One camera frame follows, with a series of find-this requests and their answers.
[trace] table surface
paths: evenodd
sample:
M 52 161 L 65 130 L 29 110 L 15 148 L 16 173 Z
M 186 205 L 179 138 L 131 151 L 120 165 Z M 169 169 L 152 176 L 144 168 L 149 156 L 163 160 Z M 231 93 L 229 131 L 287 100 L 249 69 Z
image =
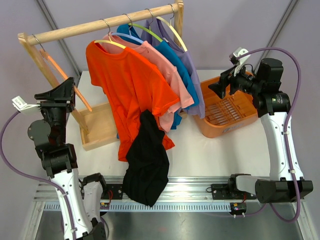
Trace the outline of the table surface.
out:
M 222 70 L 198 70 L 200 81 L 220 75 Z M 91 106 L 105 103 L 102 88 L 91 85 L 88 71 L 82 72 L 78 89 Z M 76 96 L 76 108 L 85 106 Z M 188 115 L 169 138 L 175 147 L 167 150 L 170 162 L 169 177 L 226 177 L 245 173 L 268 177 L 270 159 L 267 138 L 260 119 L 228 134 L 207 138 L 200 132 L 195 120 Z M 70 116 L 66 128 L 66 142 L 74 145 L 80 176 L 101 173 L 104 176 L 124 176 L 127 162 L 118 161 L 120 142 L 85 151 L 82 147 L 79 125 Z

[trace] blue t-shirt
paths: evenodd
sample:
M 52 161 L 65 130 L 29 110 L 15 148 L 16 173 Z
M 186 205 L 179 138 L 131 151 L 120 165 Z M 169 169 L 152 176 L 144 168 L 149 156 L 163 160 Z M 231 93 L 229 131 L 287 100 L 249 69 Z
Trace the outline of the blue t-shirt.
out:
M 165 27 L 163 26 L 163 23 L 161 20 L 157 19 L 152 22 L 151 21 L 152 19 L 146 20 L 144 27 L 147 29 L 151 28 L 152 32 L 154 32 L 160 38 L 166 40 L 168 45 L 173 49 L 174 53 L 177 54 L 177 56 L 180 58 L 180 60 L 184 64 L 192 80 L 192 83 L 194 85 L 196 94 L 199 99 L 199 105 L 191 107 L 190 109 L 186 110 L 186 112 L 191 115 L 198 115 L 201 119 L 203 119 L 206 115 L 205 101 L 204 101 L 203 93 L 201 90 L 201 84 L 200 84 L 199 76 L 197 74 L 197 69 L 191 58 L 190 51 L 185 52 L 171 39 L 170 35 L 167 33 Z M 157 46 L 159 44 L 159 41 L 156 40 L 150 34 L 148 34 L 146 31 L 142 32 L 140 38 L 143 41 L 147 41 L 152 46 Z
M 137 39 L 140 39 L 140 37 L 138 36 L 136 30 L 134 29 L 134 27 L 131 27 L 129 26 L 129 24 L 123 24 L 123 25 L 120 25 L 118 26 L 118 28 L 116 29 L 116 32 L 117 33 L 122 33 L 122 34 L 128 34 L 130 35 L 130 32 L 131 32 L 131 35 L 136 37 Z M 129 42 L 129 43 L 133 43 L 133 44 L 137 44 L 137 45 L 141 45 L 140 42 L 137 42 L 131 38 L 128 38 L 128 37 L 125 37 L 125 36 L 120 36 L 120 38 L 122 38 L 123 40 Z
M 125 24 L 125 25 L 120 25 L 117 30 L 118 33 L 123 33 L 123 34 L 129 34 L 129 31 L 131 31 L 131 35 L 135 36 L 136 38 L 139 38 L 139 36 L 137 35 L 136 30 L 131 27 L 129 29 L 129 25 Z M 127 37 L 121 37 L 123 40 L 126 40 L 130 43 L 134 43 L 137 44 L 136 41 L 129 39 Z M 186 90 L 188 91 L 188 93 L 191 95 L 194 104 L 186 107 L 185 109 L 188 110 L 190 107 L 194 107 L 197 106 L 199 104 L 199 99 L 198 99 L 198 95 L 195 89 L 195 86 L 189 76 L 188 70 L 185 67 L 185 65 L 183 64 L 183 62 L 180 60 L 180 58 L 178 57 L 178 55 L 175 53 L 175 51 L 165 42 L 162 41 L 159 43 L 159 45 L 157 46 L 153 46 L 159 53 L 161 53 L 166 59 L 169 60 L 170 63 L 172 63 L 173 66 L 176 67 L 177 72 L 179 73 L 182 82 L 186 88 Z M 181 123 L 181 116 L 178 114 L 180 112 L 180 109 L 174 113 L 174 120 L 173 120 L 173 124 L 171 129 L 177 129 L 177 126 Z

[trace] orange basket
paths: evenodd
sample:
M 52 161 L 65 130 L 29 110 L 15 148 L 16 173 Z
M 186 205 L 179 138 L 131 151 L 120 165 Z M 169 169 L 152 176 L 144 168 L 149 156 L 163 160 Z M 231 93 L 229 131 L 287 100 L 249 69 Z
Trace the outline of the orange basket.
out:
M 216 138 L 252 124 L 258 119 L 257 110 L 252 104 L 252 96 L 241 91 L 229 95 L 230 86 L 228 86 L 225 98 L 220 99 L 208 88 L 210 84 L 218 81 L 219 77 L 215 77 L 201 83 L 205 118 L 193 116 L 202 134 L 207 138 Z

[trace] wooden tray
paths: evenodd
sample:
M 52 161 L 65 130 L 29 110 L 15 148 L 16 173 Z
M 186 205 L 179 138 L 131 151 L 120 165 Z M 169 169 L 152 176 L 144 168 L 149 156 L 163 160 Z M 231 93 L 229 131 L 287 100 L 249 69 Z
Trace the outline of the wooden tray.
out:
M 117 128 L 108 102 L 92 107 L 92 112 L 87 109 L 80 110 L 84 117 L 89 133 L 80 128 L 82 146 L 89 151 L 101 146 L 119 141 L 117 139 Z

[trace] metal floor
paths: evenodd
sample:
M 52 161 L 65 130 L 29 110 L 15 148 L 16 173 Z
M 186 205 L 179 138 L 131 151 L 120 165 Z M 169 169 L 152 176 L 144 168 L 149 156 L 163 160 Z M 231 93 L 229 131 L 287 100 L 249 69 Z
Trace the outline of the metal floor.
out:
M 247 203 L 247 213 L 257 211 L 256 202 Z M 292 204 L 277 209 L 292 218 Z M 228 213 L 207 212 L 108 212 L 103 218 L 109 228 L 108 240 L 303 240 L 299 225 L 279 220 L 267 206 L 256 216 L 220 217 Z M 36 240 L 63 240 L 59 211 L 44 211 Z

